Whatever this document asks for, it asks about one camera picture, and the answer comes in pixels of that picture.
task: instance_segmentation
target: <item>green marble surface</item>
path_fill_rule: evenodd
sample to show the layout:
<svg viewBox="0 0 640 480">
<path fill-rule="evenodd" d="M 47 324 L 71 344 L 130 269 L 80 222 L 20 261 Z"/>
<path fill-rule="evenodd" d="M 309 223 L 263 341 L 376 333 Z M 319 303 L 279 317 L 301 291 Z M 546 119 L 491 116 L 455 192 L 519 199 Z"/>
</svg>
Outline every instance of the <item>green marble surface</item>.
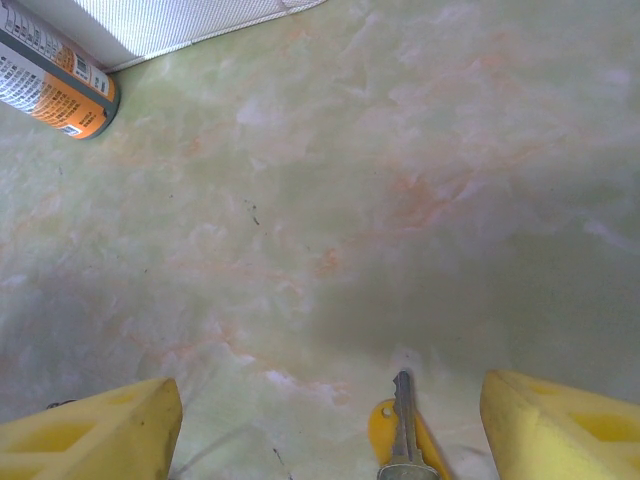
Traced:
<svg viewBox="0 0 640 480">
<path fill-rule="evenodd" d="M 408 366 L 470 480 L 487 369 L 638 401 L 639 24 L 330 0 L 118 74 L 95 140 L 0 105 L 0 420 L 169 375 L 175 480 L 373 479 Z"/>
</svg>

